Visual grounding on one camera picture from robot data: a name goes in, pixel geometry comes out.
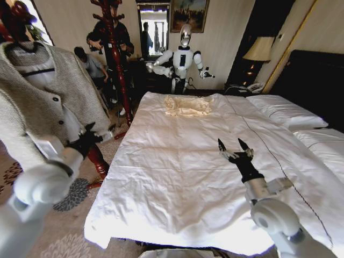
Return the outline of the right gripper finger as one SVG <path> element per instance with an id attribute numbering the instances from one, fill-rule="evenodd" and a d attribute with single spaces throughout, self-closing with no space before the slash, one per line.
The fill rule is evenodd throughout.
<path id="1" fill-rule="evenodd" d="M 254 156 L 254 150 L 250 148 L 243 140 L 240 138 L 238 139 L 238 142 L 242 148 L 242 150 L 247 154 L 248 157 Z"/>
<path id="2" fill-rule="evenodd" d="M 234 153 L 229 152 L 225 145 L 223 144 L 223 142 L 218 138 L 218 147 L 219 147 L 219 151 L 220 154 L 226 158 L 226 159 L 233 159 L 234 158 Z"/>

